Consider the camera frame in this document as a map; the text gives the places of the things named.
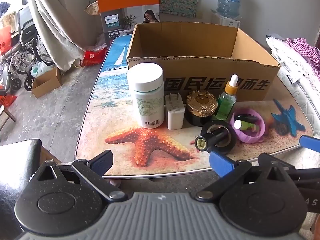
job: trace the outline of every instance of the cardboard box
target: cardboard box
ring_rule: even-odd
[[[35,78],[32,86],[32,93],[36,98],[61,86],[61,73],[57,67]]]
[[[227,18],[219,13],[212,13],[211,23],[213,24],[219,24],[219,25],[225,25],[225,26],[231,26],[240,28],[241,21],[237,21],[235,19]]]
[[[107,46],[121,35],[132,34],[136,23],[159,22],[159,0],[98,0]]]
[[[232,74],[239,76],[238,101],[261,101],[279,63],[242,30],[208,23],[137,24],[127,54],[129,68],[159,64],[165,94],[204,89],[218,96]]]

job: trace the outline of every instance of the wheelchair caster wheel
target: wheelchair caster wheel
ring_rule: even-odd
[[[30,92],[32,90],[33,82],[35,81],[35,78],[33,76],[27,76],[24,80],[24,89]]]
[[[11,88],[14,91],[18,91],[22,87],[22,82],[20,78],[14,78],[11,80]]]

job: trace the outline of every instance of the concrete floor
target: concrete floor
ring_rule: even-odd
[[[42,145],[62,162],[75,158],[76,144],[90,95],[100,65],[72,68],[62,78],[58,89],[35,98],[21,88],[9,107],[17,122],[7,121],[0,131],[0,145],[38,138]],[[186,192],[192,194],[217,179],[213,171],[155,180],[123,180],[120,188],[127,191]]]

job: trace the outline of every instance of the blue starfish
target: blue starfish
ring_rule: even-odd
[[[297,136],[297,130],[299,131],[306,130],[304,125],[297,122],[296,110],[294,109],[293,106],[290,106],[289,110],[286,110],[281,106],[281,104],[276,99],[273,99],[273,101],[281,112],[281,114],[272,114],[273,118],[280,123],[286,124],[293,137]]]

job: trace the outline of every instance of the pink checkered cloth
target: pink checkered cloth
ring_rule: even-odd
[[[287,44],[303,56],[311,65],[315,75],[320,80],[320,50],[310,46],[304,38],[290,39],[287,38]]]

